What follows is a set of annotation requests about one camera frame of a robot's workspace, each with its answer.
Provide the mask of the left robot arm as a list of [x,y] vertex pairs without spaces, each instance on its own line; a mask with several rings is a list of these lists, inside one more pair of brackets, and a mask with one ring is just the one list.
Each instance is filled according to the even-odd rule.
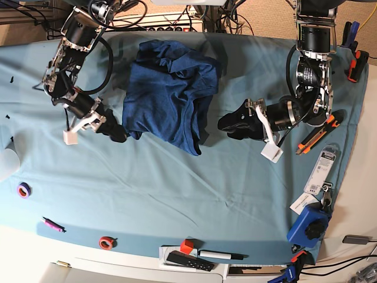
[[234,112],[217,123],[232,139],[273,142],[281,147],[290,131],[306,123],[325,124],[332,114],[331,54],[336,52],[336,4],[321,1],[296,1],[297,37],[286,60],[289,94],[278,103],[266,105],[264,99],[246,99]]

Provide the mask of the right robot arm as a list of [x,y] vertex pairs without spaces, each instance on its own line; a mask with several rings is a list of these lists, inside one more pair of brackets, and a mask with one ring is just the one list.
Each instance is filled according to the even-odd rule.
[[[90,129],[108,136],[116,143],[127,139],[124,128],[113,111],[106,108],[96,95],[110,82],[114,54],[102,37],[106,31],[128,31],[139,20],[125,26],[116,26],[115,16],[137,6],[139,1],[89,1],[86,6],[75,6],[61,28],[62,38],[56,54],[48,63],[41,81],[43,91],[54,106],[62,106],[65,114],[63,141],[67,145],[78,143],[78,132]],[[85,59],[101,43],[108,52],[108,65],[104,81],[92,90],[75,85]]]

